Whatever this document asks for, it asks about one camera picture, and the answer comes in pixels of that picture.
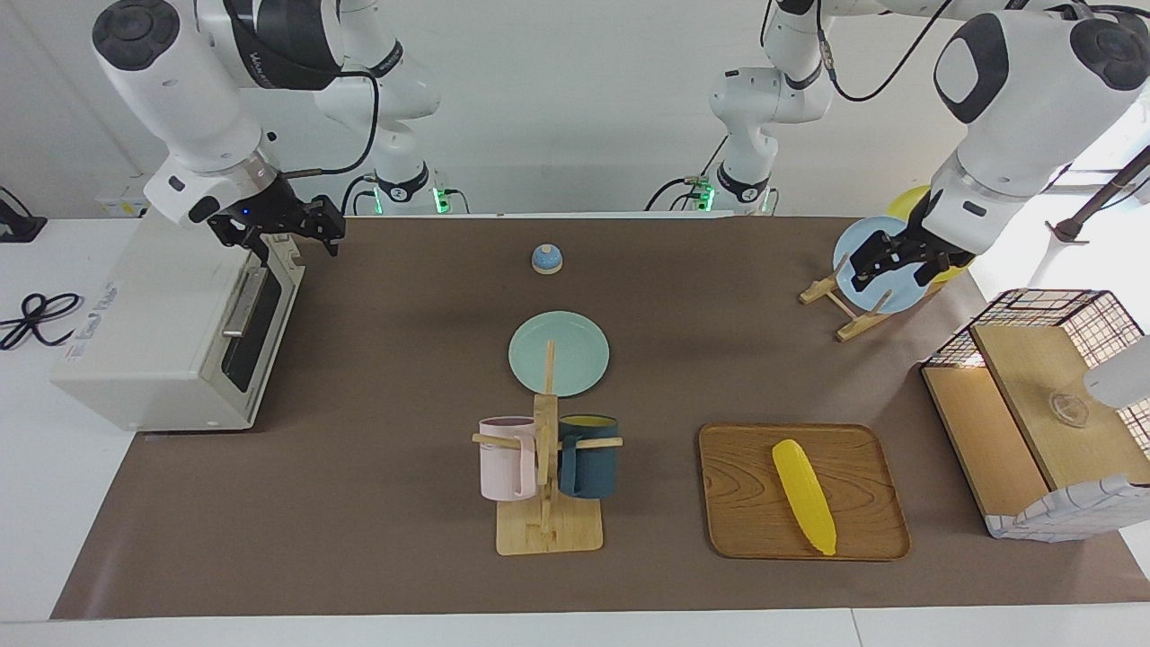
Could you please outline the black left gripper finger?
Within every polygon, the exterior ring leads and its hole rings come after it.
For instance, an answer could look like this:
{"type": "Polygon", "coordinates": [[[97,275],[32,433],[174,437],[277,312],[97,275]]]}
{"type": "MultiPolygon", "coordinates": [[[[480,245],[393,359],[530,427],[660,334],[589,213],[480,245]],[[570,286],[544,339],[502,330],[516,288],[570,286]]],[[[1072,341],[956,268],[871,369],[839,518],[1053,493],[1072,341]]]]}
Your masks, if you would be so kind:
{"type": "Polygon", "coordinates": [[[885,236],[871,236],[850,255],[854,270],[851,284],[854,290],[864,290],[876,275],[883,274],[885,265],[885,236]]]}
{"type": "Polygon", "coordinates": [[[936,255],[917,267],[911,274],[912,286],[917,288],[929,288],[935,284],[950,282],[961,274],[965,274],[969,265],[967,255],[936,255]]]}

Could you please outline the yellow corn cob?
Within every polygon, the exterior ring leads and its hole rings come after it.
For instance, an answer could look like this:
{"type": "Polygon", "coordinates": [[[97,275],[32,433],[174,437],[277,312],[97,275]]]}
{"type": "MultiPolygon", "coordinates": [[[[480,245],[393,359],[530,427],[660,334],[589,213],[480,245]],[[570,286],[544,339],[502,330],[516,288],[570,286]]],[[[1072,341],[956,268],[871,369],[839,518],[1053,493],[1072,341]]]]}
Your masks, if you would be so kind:
{"type": "Polygon", "coordinates": [[[837,556],[837,527],[808,454],[796,439],[782,439],[770,456],[793,519],[821,555],[837,556]]]}

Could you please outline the pale green plate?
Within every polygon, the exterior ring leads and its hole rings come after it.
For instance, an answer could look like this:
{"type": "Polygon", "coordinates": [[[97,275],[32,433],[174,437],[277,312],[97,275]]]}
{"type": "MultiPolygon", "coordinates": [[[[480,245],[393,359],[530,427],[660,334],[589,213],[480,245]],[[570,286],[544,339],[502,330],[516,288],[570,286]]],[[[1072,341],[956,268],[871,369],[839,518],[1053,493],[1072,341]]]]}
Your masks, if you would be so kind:
{"type": "Polygon", "coordinates": [[[555,347],[552,394],[586,393],[606,373],[610,342],[598,324],[575,311],[543,311],[518,328],[507,349],[513,376],[531,392],[544,391],[549,342],[555,347]]]}

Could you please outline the white toaster oven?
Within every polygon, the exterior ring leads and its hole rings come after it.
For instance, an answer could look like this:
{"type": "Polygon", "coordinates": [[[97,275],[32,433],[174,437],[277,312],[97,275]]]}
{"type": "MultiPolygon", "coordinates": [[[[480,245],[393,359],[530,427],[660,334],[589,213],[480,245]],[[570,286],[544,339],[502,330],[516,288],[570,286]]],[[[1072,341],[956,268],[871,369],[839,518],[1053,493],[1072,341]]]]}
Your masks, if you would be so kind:
{"type": "MultiPolygon", "coordinates": [[[[305,269],[296,239],[273,234],[264,242],[297,293],[305,269]]],[[[218,242],[208,226],[144,217],[49,370],[49,383],[131,433],[248,430],[288,328],[286,319],[255,392],[233,388],[218,368],[225,351],[218,332],[253,259],[218,242]]]]}

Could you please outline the light blue plate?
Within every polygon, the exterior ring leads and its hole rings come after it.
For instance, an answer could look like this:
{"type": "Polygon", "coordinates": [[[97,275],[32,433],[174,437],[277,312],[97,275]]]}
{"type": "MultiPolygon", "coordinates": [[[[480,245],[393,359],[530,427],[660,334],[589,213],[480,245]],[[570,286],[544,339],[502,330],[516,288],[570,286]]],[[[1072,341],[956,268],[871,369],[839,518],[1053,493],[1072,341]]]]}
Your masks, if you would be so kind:
{"type": "Polygon", "coordinates": [[[876,279],[868,283],[866,288],[858,290],[852,286],[854,269],[849,261],[850,255],[871,234],[875,232],[898,234],[905,228],[907,228],[907,222],[903,219],[876,216],[854,221],[854,224],[848,226],[845,232],[839,236],[833,252],[831,269],[837,267],[843,259],[848,260],[845,268],[836,272],[836,284],[842,295],[851,305],[862,308],[862,311],[874,310],[883,315],[891,315],[891,313],[907,310],[908,307],[915,306],[923,299],[927,287],[917,284],[915,279],[917,270],[923,265],[921,262],[880,274],[876,279]]]}

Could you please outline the wooden plate rack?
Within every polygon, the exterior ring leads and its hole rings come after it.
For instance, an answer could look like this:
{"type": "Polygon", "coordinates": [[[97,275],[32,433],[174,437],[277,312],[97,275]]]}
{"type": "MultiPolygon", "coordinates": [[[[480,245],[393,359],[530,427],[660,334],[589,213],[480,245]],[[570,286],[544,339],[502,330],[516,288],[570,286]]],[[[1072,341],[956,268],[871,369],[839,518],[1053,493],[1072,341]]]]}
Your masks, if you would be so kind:
{"type": "MultiPolygon", "coordinates": [[[[842,292],[836,284],[836,272],[844,269],[846,263],[848,260],[843,259],[837,267],[831,269],[830,274],[826,275],[822,279],[816,279],[816,282],[810,283],[808,287],[802,290],[798,295],[798,300],[800,300],[803,306],[816,303],[818,300],[826,300],[834,307],[837,307],[839,311],[843,311],[843,315],[846,316],[846,323],[843,323],[842,326],[837,329],[837,332],[835,332],[835,337],[838,342],[848,342],[857,339],[857,337],[862,336],[866,332],[869,332],[871,329],[884,323],[885,319],[890,319],[891,316],[902,313],[898,311],[891,313],[891,315],[883,315],[882,313],[876,313],[874,310],[862,311],[862,308],[851,305],[849,300],[842,295],[842,292]]],[[[921,299],[920,302],[917,302],[917,305],[920,305],[925,299],[937,294],[941,288],[943,288],[943,284],[935,284],[935,286],[927,288],[927,291],[925,291],[923,299],[921,299]]]]}

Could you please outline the black stand pole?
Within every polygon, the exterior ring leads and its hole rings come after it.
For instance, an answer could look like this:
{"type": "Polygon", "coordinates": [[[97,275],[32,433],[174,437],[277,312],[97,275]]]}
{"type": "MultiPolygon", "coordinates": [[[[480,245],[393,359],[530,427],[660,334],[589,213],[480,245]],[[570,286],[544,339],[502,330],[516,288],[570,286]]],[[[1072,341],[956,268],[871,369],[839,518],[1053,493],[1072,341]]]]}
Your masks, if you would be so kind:
{"type": "Polygon", "coordinates": [[[1061,244],[1084,244],[1079,241],[1079,234],[1084,229],[1087,221],[1102,209],[1119,205],[1120,200],[1116,197],[1124,190],[1127,192],[1126,197],[1133,197],[1137,192],[1137,188],[1132,188],[1133,183],[1147,171],[1147,168],[1150,168],[1150,144],[1147,144],[1142,151],[1138,151],[1137,155],[1128,164],[1114,174],[1112,179],[1095,192],[1071,217],[1064,218],[1056,225],[1046,224],[1048,231],[1053,237],[1053,241],[1061,244]]]}

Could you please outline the small clear glass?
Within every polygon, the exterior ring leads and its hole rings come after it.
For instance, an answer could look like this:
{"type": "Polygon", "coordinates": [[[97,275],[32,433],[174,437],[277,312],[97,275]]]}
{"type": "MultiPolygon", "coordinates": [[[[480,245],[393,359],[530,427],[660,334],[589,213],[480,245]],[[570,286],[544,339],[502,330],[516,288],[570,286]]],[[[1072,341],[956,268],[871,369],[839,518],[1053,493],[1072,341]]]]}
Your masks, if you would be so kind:
{"type": "Polygon", "coordinates": [[[1089,405],[1076,394],[1052,392],[1048,406],[1057,419],[1072,429],[1084,429],[1090,418],[1089,405]]]}

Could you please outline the blurred white object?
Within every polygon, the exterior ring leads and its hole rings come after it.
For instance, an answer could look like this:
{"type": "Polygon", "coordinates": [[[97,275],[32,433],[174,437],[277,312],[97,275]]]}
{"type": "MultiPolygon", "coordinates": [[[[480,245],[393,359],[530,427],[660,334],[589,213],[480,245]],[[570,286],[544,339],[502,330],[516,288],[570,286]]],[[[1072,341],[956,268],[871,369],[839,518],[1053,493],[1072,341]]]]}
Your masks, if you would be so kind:
{"type": "Polygon", "coordinates": [[[1150,336],[1090,368],[1082,385],[1092,400],[1114,410],[1150,398],[1150,336]]]}

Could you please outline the wooden serving tray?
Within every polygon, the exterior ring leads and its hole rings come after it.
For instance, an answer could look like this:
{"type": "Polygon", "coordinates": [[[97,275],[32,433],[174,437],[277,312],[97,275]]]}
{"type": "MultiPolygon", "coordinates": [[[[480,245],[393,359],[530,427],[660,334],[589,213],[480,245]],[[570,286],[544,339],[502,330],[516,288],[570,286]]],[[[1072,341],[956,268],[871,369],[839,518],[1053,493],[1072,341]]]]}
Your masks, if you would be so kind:
{"type": "Polygon", "coordinates": [[[874,431],[859,423],[707,423],[698,436],[714,549],[739,560],[891,562],[908,556],[907,519],[874,431]],[[836,529],[831,555],[802,532],[772,452],[805,450],[836,529]]]}

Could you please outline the pink mug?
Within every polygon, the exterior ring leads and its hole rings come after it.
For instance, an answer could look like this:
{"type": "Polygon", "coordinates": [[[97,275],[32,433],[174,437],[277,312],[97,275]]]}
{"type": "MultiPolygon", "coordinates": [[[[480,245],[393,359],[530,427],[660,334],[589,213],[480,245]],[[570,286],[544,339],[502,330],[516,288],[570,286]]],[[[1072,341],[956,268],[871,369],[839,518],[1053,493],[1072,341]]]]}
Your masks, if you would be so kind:
{"type": "Polygon", "coordinates": [[[535,465],[535,421],[529,415],[503,415],[478,421],[482,436],[512,439],[512,447],[480,445],[481,496],[518,502],[538,492],[535,465]]]}

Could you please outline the brown table mat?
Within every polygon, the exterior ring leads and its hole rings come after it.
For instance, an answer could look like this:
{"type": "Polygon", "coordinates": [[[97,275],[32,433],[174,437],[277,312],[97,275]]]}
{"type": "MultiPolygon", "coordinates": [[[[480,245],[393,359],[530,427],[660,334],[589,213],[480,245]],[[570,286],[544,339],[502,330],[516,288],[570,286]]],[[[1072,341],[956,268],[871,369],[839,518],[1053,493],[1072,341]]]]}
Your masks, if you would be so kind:
{"type": "Polygon", "coordinates": [[[356,218],[305,278],[248,433],[136,437],[55,618],[564,613],[1150,601],[1118,534],[995,540],[917,375],[983,308],[969,279],[854,342],[798,294],[829,217],[356,218]],[[555,244],[558,274],[532,271],[555,244]],[[542,311],[610,340],[560,405],[621,423],[600,550],[503,557],[471,434],[523,414],[507,344],[542,311]],[[891,563],[727,560],[695,449],[706,423],[861,423],[912,547],[891,563]]]}

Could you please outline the dark blue mug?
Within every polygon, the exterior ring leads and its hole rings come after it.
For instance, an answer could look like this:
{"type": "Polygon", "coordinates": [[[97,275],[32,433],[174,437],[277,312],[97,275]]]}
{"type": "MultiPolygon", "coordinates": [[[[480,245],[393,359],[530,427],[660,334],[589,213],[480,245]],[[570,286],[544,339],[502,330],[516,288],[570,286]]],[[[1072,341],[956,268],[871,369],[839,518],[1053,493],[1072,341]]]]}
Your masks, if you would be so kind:
{"type": "Polygon", "coordinates": [[[572,414],[559,419],[559,488],[566,496],[600,500],[615,494],[616,448],[578,448],[583,439],[619,438],[619,421],[610,415],[572,414]]]}

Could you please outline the white wall socket box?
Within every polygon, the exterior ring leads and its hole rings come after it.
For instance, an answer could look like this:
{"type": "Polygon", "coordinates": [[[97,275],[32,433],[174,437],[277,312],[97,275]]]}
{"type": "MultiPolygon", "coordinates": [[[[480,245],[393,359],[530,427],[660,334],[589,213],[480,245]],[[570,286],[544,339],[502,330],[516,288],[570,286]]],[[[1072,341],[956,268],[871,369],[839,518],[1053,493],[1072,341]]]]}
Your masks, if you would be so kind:
{"type": "Polygon", "coordinates": [[[140,218],[151,208],[148,197],[144,197],[143,184],[110,184],[99,188],[95,205],[103,216],[112,218],[140,218]]]}

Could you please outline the black clamp mount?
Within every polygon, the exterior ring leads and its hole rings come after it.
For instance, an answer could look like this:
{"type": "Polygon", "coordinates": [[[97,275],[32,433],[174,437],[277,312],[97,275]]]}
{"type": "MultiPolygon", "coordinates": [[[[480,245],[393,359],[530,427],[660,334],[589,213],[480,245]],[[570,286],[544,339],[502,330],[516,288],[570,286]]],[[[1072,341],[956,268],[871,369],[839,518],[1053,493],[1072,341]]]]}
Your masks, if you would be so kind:
{"type": "Polygon", "coordinates": [[[34,216],[23,200],[0,185],[0,242],[32,242],[47,221],[34,216]]]}

